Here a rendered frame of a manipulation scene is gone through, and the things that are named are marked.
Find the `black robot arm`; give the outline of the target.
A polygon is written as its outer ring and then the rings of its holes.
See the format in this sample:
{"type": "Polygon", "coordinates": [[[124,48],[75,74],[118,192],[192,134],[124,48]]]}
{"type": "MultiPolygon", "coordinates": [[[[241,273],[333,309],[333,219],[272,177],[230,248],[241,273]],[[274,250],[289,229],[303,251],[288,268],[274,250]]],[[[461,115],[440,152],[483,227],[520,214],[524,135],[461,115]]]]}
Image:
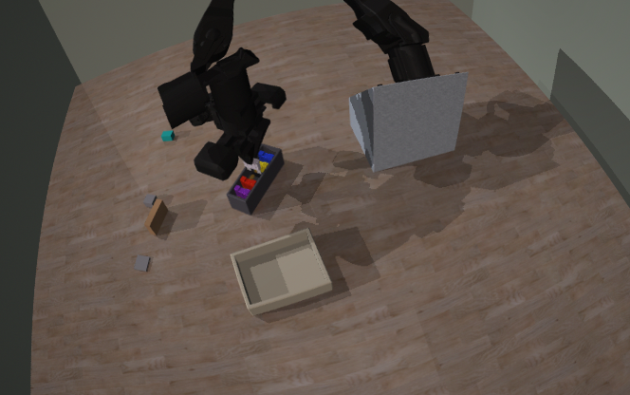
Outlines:
{"type": "MultiPolygon", "coordinates": [[[[172,129],[186,121],[193,126],[214,121],[220,126],[218,113],[210,108],[213,100],[220,106],[232,106],[243,102],[250,93],[246,68],[259,63],[256,55],[240,47],[219,61],[227,54],[232,40],[234,1],[212,0],[195,30],[191,72],[157,87],[172,129]]],[[[395,83],[439,77],[423,45],[430,40],[428,30],[398,5],[391,0],[343,1],[355,12],[354,27],[389,55],[395,83]]]]}

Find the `brown rectangular block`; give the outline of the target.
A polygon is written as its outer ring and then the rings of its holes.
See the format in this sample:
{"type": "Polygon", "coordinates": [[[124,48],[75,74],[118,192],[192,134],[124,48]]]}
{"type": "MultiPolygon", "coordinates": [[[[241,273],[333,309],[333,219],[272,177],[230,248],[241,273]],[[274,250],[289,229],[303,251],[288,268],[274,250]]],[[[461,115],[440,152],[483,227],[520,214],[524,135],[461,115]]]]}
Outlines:
{"type": "Polygon", "coordinates": [[[152,235],[157,235],[160,229],[160,225],[163,223],[164,218],[168,213],[167,207],[164,204],[164,201],[161,199],[157,199],[154,202],[154,206],[152,207],[150,214],[146,218],[144,225],[147,230],[152,235]]]}

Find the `small teal block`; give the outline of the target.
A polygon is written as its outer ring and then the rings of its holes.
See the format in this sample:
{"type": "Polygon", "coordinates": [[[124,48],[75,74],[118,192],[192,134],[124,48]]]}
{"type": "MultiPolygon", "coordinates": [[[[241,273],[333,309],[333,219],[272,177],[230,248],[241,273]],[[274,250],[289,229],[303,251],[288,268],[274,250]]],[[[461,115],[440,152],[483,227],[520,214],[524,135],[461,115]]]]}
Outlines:
{"type": "Polygon", "coordinates": [[[163,139],[163,141],[172,141],[175,137],[175,133],[174,131],[171,130],[167,130],[167,131],[163,131],[161,138],[163,139]]]}

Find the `beige open tray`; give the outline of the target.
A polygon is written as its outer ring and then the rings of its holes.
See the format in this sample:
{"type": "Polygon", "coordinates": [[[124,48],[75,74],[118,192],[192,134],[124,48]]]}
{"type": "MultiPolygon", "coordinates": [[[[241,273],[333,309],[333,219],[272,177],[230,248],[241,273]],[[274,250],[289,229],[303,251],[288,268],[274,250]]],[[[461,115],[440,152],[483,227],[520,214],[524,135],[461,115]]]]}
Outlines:
{"type": "Polygon", "coordinates": [[[231,258],[252,316],[333,290],[309,228],[237,251],[231,258]]]}

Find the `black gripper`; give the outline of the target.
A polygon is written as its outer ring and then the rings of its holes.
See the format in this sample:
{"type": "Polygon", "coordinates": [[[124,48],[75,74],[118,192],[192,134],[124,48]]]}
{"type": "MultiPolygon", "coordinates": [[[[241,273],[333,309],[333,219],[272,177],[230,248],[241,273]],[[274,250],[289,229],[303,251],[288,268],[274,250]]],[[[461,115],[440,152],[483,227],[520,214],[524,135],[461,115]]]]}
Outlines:
{"type": "Polygon", "coordinates": [[[218,113],[224,133],[217,143],[208,141],[194,159],[196,170],[216,179],[229,179],[239,158],[252,165],[270,125],[270,119],[263,118],[271,103],[272,109],[279,109],[287,100],[281,86],[256,83],[247,98],[232,106],[210,105],[211,111],[218,113]],[[238,158],[239,157],[239,158],[238,158]]]}

